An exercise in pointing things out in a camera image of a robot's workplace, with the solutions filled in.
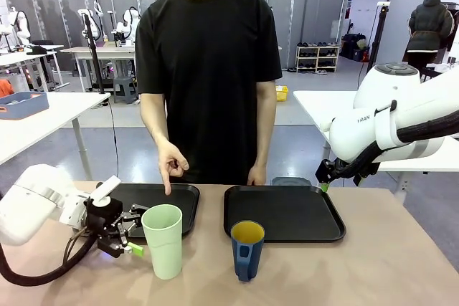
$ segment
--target red object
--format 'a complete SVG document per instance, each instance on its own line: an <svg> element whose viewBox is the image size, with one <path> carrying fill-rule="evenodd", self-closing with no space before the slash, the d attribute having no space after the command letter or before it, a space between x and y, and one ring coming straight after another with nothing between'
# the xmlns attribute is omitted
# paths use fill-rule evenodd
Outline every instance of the red object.
<svg viewBox="0 0 459 306"><path fill-rule="evenodd" d="M0 97L14 94L13 87L8 80L0 80Z"/></svg>
<svg viewBox="0 0 459 306"><path fill-rule="evenodd" d="M368 56L368 51L366 50L364 52L364 56L361 58L361 62L369 62L369 56Z"/></svg>

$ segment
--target man's right hand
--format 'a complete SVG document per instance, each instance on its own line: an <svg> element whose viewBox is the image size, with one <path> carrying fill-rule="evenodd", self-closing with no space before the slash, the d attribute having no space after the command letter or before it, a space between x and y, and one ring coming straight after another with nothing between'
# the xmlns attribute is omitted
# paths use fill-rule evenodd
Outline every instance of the man's right hand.
<svg viewBox="0 0 459 306"><path fill-rule="evenodd" d="M163 179L166 195L170 195L171 182L169 176L182 177L184 172L189 169L188 161L180 153L180 150L167 140L157 143L157 146L159 172Z"/></svg>

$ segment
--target black t-shirt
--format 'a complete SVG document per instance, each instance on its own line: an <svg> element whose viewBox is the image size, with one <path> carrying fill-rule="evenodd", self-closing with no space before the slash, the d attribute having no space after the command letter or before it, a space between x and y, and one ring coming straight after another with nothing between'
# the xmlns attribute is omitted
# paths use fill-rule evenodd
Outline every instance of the black t-shirt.
<svg viewBox="0 0 459 306"><path fill-rule="evenodd" d="M256 83L282 77L264 0L157 0L136 33L138 91L164 94L192 183L245 184L257 156Z"/></svg>

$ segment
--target mug handle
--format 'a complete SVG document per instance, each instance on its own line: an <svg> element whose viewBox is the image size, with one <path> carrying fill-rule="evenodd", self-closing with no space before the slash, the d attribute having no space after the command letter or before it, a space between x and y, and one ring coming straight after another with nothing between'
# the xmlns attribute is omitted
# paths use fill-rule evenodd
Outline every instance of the mug handle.
<svg viewBox="0 0 459 306"><path fill-rule="evenodd" d="M240 250L243 247L249 248L249 254L247 257L242 257L240 254ZM252 248L253 245L244 245L244 244L237 244L237 254L236 254L236 262L239 264L239 280L244 282L249 282L249 263L250 258L252 258Z"/></svg>

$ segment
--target man's left hand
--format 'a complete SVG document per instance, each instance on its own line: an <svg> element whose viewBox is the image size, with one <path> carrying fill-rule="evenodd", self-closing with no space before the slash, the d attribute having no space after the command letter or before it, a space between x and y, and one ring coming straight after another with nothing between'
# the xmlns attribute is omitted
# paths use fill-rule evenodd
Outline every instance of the man's left hand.
<svg viewBox="0 0 459 306"><path fill-rule="evenodd" d="M247 179L248 186L264 186L266 183L266 166L254 165Z"/></svg>

